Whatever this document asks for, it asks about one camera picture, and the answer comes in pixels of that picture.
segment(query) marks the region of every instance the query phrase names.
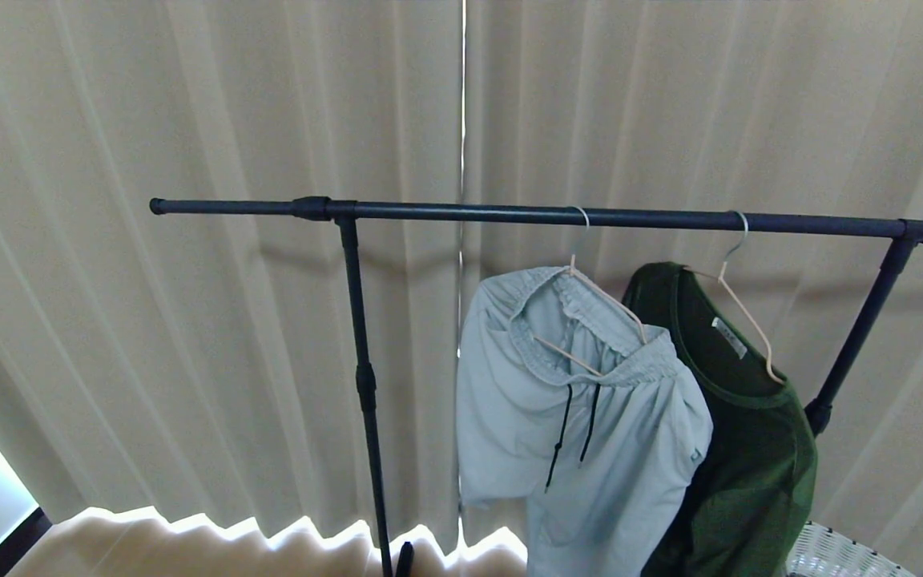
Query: black drawstring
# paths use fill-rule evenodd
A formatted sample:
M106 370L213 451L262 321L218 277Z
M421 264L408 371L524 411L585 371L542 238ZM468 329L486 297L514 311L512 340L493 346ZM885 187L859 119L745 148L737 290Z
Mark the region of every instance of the black drawstring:
M568 408L572 406L572 385L568 385L568 402L565 402L565 417L561 420L561 434L558 435L558 442L554 445L554 457L550 460L550 471L546 474L546 485L543 486L543 493L550 486L550 479L554 476L554 464L558 462L558 453L561 452L561 443L565 442L565 426L568 425Z
M597 416L597 398L600 398L600 383L593 390L593 405L590 405L590 429L586 432L586 442L582 444L582 455L579 455L579 466L586 459L586 449L590 448L590 436L593 436L593 420Z

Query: green sweater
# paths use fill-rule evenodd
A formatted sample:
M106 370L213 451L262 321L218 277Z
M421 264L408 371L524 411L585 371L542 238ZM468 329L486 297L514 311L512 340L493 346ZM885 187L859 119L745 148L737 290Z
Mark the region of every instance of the green sweater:
M814 494L817 452L799 399L781 373L787 384L770 379L763 355L681 265L640 268L623 303L646 324L670 329L714 421L707 457L642 575L772 577Z

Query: shirt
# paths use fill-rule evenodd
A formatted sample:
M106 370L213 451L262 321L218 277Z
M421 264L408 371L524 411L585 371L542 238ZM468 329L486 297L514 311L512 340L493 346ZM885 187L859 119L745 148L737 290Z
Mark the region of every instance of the shirt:
M667 326L714 420L693 476L646 576L770 577L783 571L810 514L817 449L800 401L711 305L695 274L658 263L631 278L623 303Z
M637 575L707 453L711 418L667 330L648 325L642 342L565 270L487 278L472 300L457 370L461 500L526 498L532 577Z

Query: clothing tag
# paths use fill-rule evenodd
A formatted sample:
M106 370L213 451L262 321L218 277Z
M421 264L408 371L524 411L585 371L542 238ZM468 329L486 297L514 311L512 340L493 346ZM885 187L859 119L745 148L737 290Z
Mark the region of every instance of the clothing tag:
M725 325L725 321L715 317L711 321L711 326L714 326L715 329L718 329L718 332L721 333L722 337L725 337L725 340L728 341L729 345L732 345L732 350L736 351L737 355L740 355L740 361L743 360L743 357L747 356L747 345L743 344L743 341L736 336L736 333L732 332L732 329L728 328L728 325Z

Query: black metal rack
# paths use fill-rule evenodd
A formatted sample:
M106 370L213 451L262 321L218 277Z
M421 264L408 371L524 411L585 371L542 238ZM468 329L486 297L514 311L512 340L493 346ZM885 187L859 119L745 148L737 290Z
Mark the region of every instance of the black metal rack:
M333 220L341 228L348 292L351 299L352 324L358 366L355 382L365 422L365 440L369 448L369 471L373 476L373 501L377 512L377 537L380 540L382 573L394 577L389 554L387 511L377 433L377 378L369 362L369 340L365 331L365 308L362 300L362 270L358 259L358 219L392 220L464 220L485 223L525 223L548 225L583 225L583 212L573 208L501 207L487 204L410 204L409 202L363 202L331 200L309 196L290 201L161 200L153 198L151 212L195 213L196 215L276 215L297 216L307 220ZM586 217L594 226L667 228L687 230L741 230L743 223L735 212L630 211L630 209L586 208ZM807 420L814 435L821 434L832 416L832 401L860 354L882 305L885 304L913 249L923 244L923 220L854 219L845 216L766 215L746 213L750 229L759 232L787 232L891 238L878 276L868 298L850 329L835 364L828 372L821 391L806 408ZM413 548L404 544L398 558L397 575L407 577L413 562Z

